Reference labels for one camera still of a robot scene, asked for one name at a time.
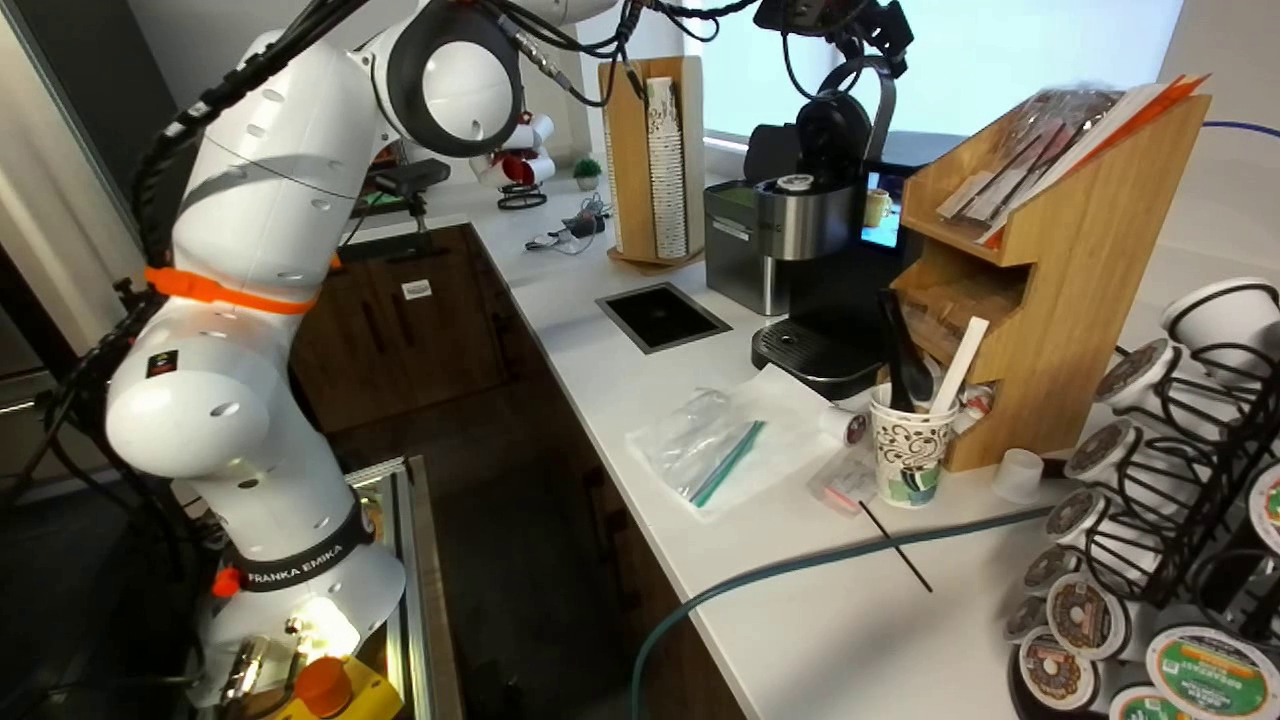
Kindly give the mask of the coffee maker lid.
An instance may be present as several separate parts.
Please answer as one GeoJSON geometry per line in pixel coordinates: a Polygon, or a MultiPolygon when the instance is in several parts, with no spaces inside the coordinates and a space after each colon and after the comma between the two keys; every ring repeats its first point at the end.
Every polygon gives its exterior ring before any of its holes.
{"type": "Polygon", "coordinates": [[[822,81],[818,92],[797,113],[797,169],[819,184],[863,184],[881,160],[896,108],[893,68],[883,56],[846,60],[822,81]],[[863,70],[879,81],[876,114],[852,97],[842,83],[863,70]]]}

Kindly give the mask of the black silver coffee maker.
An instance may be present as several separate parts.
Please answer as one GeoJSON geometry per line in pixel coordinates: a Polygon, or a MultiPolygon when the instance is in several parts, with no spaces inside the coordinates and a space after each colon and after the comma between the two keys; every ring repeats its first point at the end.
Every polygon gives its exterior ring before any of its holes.
{"type": "MultiPolygon", "coordinates": [[[[863,70],[842,83],[869,115],[879,81],[863,70]]],[[[777,366],[828,400],[876,380],[883,363],[876,293],[893,251],[861,241],[867,182],[780,193],[777,178],[801,173],[796,118],[759,126],[744,176],[704,191],[707,286],[771,324],[751,338],[755,366],[777,366]]]]}

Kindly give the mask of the coffee pod with dark lid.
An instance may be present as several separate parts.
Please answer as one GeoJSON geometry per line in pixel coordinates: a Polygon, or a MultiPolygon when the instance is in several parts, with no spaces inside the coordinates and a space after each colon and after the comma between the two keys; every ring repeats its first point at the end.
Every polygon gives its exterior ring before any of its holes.
{"type": "Polygon", "coordinates": [[[833,404],[822,410],[818,427],[826,437],[851,447],[859,445],[870,429],[870,414],[833,404]]]}

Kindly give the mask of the coffee pod with brown lid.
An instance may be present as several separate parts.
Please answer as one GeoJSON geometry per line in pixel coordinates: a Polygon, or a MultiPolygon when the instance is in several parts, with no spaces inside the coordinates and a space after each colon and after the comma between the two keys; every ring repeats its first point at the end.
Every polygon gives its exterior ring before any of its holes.
{"type": "Polygon", "coordinates": [[[1064,497],[1044,520],[1044,533],[1056,544],[1085,552],[1087,546],[1110,521],[1115,497],[1096,488],[1082,488],[1064,497]]]}
{"type": "Polygon", "coordinates": [[[1164,380],[1192,379],[1181,369],[1183,347],[1169,338],[1157,338],[1130,351],[1100,380],[1094,401],[1116,414],[1146,411],[1164,416],[1158,387],[1164,380]]]}
{"type": "Polygon", "coordinates": [[[1047,625],[1034,626],[1016,650],[1018,676],[1033,700],[1047,708],[1080,712],[1098,700],[1101,670],[1059,642],[1047,625]]]}
{"type": "Polygon", "coordinates": [[[1084,556],[1079,550],[1061,544],[1041,552],[1024,571],[1019,587],[1027,596],[1044,598],[1062,577],[1080,571],[1084,556]]]}
{"type": "Polygon", "coordinates": [[[1048,625],[1047,600],[1041,596],[1025,596],[1005,618],[1002,635],[1010,644],[1020,644],[1037,628],[1048,625]]]}
{"type": "Polygon", "coordinates": [[[1065,462],[1068,479],[1087,486],[1120,489],[1120,480],[1128,464],[1143,439],[1142,427],[1128,419],[1117,419],[1100,428],[1084,439],[1065,462]]]}
{"type": "Polygon", "coordinates": [[[1089,661],[1119,660],[1137,637],[1129,603],[1085,571],[1069,573],[1050,587],[1046,612],[1059,643],[1089,661]]]}

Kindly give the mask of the coffee pod with green lid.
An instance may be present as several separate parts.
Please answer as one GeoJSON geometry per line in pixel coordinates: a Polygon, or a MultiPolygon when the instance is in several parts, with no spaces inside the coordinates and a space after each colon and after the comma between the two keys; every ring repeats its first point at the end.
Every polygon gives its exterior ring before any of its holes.
{"type": "Polygon", "coordinates": [[[1254,478],[1247,495],[1247,511],[1262,546],[1280,559],[1280,460],[1254,478]]]}
{"type": "Polygon", "coordinates": [[[1146,670],[1157,692],[1196,720],[1280,720],[1280,661],[1212,626],[1157,632],[1146,670]]]}
{"type": "Polygon", "coordinates": [[[1153,685],[1135,684],[1121,688],[1108,706],[1108,720],[1194,720],[1153,685]]]}

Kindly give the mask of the row of packets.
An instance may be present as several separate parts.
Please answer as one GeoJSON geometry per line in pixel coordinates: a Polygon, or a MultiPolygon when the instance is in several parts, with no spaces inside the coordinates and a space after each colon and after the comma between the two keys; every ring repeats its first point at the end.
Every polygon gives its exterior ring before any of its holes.
{"type": "Polygon", "coordinates": [[[1012,128],[998,142],[995,159],[937,206],[938,218],[983,228],[978,242],[996,247],[1015,209],[1198,94],[1208,78],[1178,76],[1167,83],[1139,85],[1128,91],[1039,91],[1016,109],[1012,128]]]}

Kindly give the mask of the bundle of black plastic utensils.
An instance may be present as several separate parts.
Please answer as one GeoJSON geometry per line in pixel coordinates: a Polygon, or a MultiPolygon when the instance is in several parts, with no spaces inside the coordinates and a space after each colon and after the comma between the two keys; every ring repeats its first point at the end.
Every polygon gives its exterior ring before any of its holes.
{"type": "Polygon", "coordinates": [[[934,396],[934,378],[916,347],[895,290],[877,293],[890,370],[890,406],[900,413],[924,413],[934,396]]]}

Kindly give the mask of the white stir stick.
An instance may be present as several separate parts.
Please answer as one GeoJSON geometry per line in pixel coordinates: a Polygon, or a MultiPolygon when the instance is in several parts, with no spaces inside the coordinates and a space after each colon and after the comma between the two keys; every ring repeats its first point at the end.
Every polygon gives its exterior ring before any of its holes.
{"type": "Polygon", "coordinates": [[[947,413],[957,402],[970,365],[978,354],[988,328],[989,323],[984,318],[970,318],[947,372],[945,373],[938,389],[934,392],[929,414],[947,413]]]}

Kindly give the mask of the printed paper cup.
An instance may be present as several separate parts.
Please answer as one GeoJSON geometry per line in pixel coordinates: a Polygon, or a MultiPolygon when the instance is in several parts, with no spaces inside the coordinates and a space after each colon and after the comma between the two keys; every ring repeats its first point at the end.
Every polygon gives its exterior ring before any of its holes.
{"type": "Polygon", "coordinates": [[[888,383],[870,391],[879,497],[895,507],[919,509],[928,505],[938,489],[960,404],[954,398],[943,413],[902,413],[890,406],[890,398],[888,383]]]}

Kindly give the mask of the clear zip bag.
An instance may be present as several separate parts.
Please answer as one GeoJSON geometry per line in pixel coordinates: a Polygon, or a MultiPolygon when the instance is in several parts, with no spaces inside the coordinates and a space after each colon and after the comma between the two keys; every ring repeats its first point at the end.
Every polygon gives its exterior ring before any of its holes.
{"type": "Polygon", "coordinates": [[[829,405],[768,365],[739,386],[698,389],[625,441],[669,495],[712,521],[786,482],[806,483],[822,461],[845,448],[818,427],[829,405]]]}

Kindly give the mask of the clear pink sachet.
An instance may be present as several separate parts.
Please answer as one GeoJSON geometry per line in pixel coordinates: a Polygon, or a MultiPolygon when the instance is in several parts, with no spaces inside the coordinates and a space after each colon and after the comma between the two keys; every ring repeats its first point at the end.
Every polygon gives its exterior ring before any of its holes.
{"type": "Polygon", "coordinates": [[[877,496],[870,455],[854,447],[841,448],[820,462],[806,487],[831,509],[847,515],[864,514],[877,496]]]}

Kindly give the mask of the small white plastic cup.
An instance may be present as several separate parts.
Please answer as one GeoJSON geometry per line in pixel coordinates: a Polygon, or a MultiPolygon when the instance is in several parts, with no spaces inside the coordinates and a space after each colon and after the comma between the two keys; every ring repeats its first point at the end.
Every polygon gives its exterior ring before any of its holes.
{"type": "Polygon", "coordinates": [[[992,492],[1011,503],[1034,503],[1041,496],[1044,460],[1025,448],[1009,448],[991,483],[992,492]]]}

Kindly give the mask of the black stir stick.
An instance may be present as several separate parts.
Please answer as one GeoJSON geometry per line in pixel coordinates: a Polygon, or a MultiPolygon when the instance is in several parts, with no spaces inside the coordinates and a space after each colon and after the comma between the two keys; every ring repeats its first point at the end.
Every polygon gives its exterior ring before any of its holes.
{"type": "MultiPolygon", "coordinates": [[[[869,521],[879,532],[879,534],[882,536],[882,538],[886,539],[886,541],[891,541],[892,536],[890,534],[890,532],[886,528],[886,525],[870,510],[869,503],[867,501],[860,501],[858,505],[859,505],[861,512],[869,519],[869,521]]],[[[925,592],[932,594],[934,592],[933,585],[925,579],[924,574],[914,564],[914,561],[910,560],[910,557],[906,555],[905,550],[902,547],[900,547],[900,546],[896,546],[893,548],[893,551],[899,556],[899,559],[905,564],[905,566],[909,569],[909,571],[916,578],[916,580],[925,589],[925,592]]]]}

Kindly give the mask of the dark wood cabinet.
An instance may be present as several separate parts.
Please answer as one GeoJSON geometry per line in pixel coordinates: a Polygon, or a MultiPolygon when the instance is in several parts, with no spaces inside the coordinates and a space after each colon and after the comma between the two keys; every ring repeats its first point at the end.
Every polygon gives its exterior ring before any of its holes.
{"type": "Polygon", "coordinates": [[[332,434],[520,378],[529,342],[471,223],[339,250],[291,350],[303,411],[332,434]]]}

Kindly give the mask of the yellow emergency stop box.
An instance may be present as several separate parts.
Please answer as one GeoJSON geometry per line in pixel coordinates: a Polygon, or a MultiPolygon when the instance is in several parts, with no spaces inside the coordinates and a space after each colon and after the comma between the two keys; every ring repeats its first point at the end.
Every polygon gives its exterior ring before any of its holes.
{"type": "Polygon", "coordinates": [[[355,656],[321,657],[292,689],[244,720],[401,720],[404,700],[392,682],[355,656]]]}

